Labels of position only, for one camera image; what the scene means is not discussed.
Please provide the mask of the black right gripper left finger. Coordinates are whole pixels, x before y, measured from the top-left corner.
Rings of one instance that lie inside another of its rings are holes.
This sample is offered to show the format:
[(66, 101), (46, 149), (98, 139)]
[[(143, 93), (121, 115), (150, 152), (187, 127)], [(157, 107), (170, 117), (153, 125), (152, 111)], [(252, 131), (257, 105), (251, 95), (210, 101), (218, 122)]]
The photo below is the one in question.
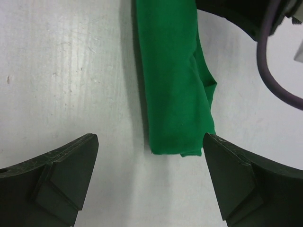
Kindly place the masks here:
[(83, 209), (98, 137), (72, 142), (0, 170), (2, 227), (72, 227)]

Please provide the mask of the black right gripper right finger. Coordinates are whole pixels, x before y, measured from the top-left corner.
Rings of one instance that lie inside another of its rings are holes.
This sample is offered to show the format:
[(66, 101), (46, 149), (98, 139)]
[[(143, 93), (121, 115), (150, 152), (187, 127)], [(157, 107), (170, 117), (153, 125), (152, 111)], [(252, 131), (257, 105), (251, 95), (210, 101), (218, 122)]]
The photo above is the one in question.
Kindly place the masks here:
[(229, 227), (301, 227), (303, 172), (206, 134), (204, 154)]

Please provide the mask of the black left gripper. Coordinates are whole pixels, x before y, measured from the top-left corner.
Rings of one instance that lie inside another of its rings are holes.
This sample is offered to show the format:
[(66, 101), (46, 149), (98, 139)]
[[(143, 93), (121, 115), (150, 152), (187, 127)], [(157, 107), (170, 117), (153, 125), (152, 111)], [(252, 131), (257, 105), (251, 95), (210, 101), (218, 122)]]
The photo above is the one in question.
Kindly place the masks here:
[(265, 14), (264, 0), (197, 0), (198, 10), (225, 18), (258, 40)]

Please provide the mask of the green t-shirt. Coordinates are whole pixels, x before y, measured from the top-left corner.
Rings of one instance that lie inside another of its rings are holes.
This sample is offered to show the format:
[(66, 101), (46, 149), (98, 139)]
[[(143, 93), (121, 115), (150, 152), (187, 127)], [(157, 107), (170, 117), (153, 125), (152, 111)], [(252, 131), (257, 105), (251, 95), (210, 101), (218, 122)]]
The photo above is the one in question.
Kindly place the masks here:
[(202, 51), (193, 0), (138, 0), (138, 36), (153, 154), (200, 156), (216, 81)]

